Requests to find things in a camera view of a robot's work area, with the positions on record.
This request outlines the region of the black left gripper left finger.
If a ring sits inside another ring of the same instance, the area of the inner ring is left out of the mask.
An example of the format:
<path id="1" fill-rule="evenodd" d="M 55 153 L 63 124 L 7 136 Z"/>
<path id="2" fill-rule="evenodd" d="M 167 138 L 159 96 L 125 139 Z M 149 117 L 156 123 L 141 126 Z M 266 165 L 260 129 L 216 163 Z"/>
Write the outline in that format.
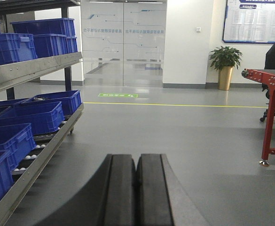
<path id="1" fill-rule="evenodd" d="M 133 226 L 134 161 L 108 154 L 89 181 L 39 226 Z"/>

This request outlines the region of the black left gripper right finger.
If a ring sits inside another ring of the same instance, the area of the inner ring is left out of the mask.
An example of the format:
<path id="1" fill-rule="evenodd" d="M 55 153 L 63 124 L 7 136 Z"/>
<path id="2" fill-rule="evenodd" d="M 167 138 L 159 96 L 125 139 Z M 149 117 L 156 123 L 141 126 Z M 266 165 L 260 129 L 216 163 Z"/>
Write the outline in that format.
<path id="1" fill-rule="evenodd" d="M 208 226 L 185 192 L 165 154 L 142 154 L 138 161 L 140 226 Z"/>

